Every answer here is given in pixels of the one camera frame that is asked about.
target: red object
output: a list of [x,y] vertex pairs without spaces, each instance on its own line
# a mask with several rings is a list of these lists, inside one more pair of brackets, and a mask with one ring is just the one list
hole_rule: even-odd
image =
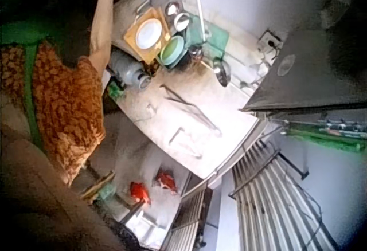
[[135,182],[131,182],[130,183],[130,195],[137,201],[140,202],[141,200],[144,200],[146,203],[148,203],[149,205],[151,204],[150,202],[150,197],[149,197],[149,193],[147,191],[147,189],[145,188],[143,183],[135,183]]
[[170,189],[172,192],[177,193],[176,183],[171,175],[161,170],[158,173],[156,180],[163,189]]

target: white plate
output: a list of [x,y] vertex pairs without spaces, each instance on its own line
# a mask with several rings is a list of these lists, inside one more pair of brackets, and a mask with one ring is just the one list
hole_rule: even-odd
[[162,33],[162,24],[158,19],[148,19],[136,32],[135,42],[140,49],[148,49],[157,43]]

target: woman's arm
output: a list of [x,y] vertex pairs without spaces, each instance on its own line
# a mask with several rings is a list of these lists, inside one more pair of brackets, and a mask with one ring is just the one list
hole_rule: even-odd
[[102,78],[111,54],[114,0],[98,0],[93,18],[89,60]]

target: wooden tray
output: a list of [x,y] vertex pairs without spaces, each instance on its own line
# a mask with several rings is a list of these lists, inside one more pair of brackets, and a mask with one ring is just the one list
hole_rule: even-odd
[[[158,19],[162,24],[162,33],[157,43],[149,49],[140,49],[135,41],[136,32],[140,25],[148,19]],[[143,61],[150,64],[160,51],[167,45],[171,39],[170,31],[161,9],[149,8],[126,32],[123,36],[124,40],[139,54]]]

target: metal rack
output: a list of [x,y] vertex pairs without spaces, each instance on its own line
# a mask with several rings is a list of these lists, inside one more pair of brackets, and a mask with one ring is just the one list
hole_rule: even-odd
[[191,251],[201,226],[207,183],[184,196],[172,228],[161,250]]
[[337,250],[317,202],[288,174],[279,150],[260,141],[232,169],[241,249]]

